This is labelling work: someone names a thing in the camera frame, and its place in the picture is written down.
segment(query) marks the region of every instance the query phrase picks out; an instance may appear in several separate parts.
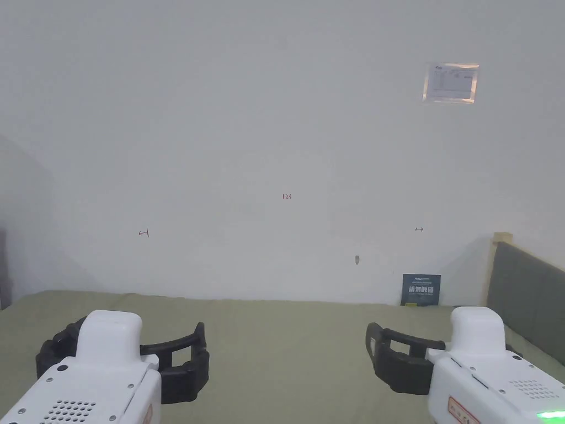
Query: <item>gray upholstered headboard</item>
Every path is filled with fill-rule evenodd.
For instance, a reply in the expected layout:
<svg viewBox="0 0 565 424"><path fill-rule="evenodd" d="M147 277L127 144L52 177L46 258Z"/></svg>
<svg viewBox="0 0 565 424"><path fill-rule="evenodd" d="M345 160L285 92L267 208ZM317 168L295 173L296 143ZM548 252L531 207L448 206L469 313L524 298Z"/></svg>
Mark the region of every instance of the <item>gray upholstered headboard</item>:
<svg viewBox="0 0 565 424"><path fill-rule="evenodd" d="M500 242L486 305L509 328L565 364L565 271Z"/></svg>

